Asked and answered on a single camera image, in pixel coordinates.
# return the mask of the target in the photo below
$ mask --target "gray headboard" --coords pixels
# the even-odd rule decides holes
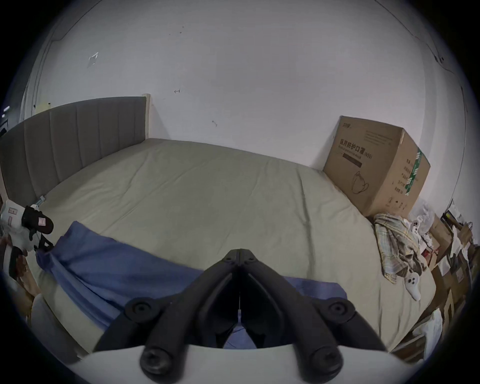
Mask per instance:
[[[149,96],[79,101],[13,127],[0,138],[2,200],[33,204],[89,164],[141,143],[148,137]]]

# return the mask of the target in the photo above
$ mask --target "mattress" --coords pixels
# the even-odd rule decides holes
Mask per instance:
[[[229,250],[250,249],[284,276],[342,286],[393,349],[435,293],[430,271],[416,302],[382,275],[371,223],[315,169],[220,146],[148,139],[57,185],[41,210],[56,242],[77,220],[155,256],[206,269]],[[45,300],[91,352],[102,335],[53,277],[28,256]]]

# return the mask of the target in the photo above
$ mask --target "plaid shirt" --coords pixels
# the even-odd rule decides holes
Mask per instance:
[[[408,271],[421,275],[427,266],[419,260],[418,241],[403,219],[380,213],[373,220],[384,276],[395,284],[396,277],[404,277]]]

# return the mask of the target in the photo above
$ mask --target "plastic bag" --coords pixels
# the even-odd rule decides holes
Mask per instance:
[[[408,219],[412,222],[418,222],[418,232],[424,235],[429,231],[435,220],[435,212],[433,208],[421,197],[417,199],[412,210],[408,214]]]
[[[413,336],[425,335],[425,350],[423,358],[427,359],[435,349],[442,335],[442,313],[437,308],[433,311],[428,321],[419,325],[412,331]]]

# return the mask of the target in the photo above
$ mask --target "white wall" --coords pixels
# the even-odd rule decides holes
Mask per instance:
[[[471,89],[412,8],[381,3],[421,40],[434,41],[444,65],[462,76],[471,136],[454,199],[480,228],[480,117]],[[51,44],[36,102],[142,93],[152,94],[156,137],[319,169],[340,115],[404,127],[432,165],[422,196],[439,214],[460,170],[456,78],[373,0],[102,0]]]

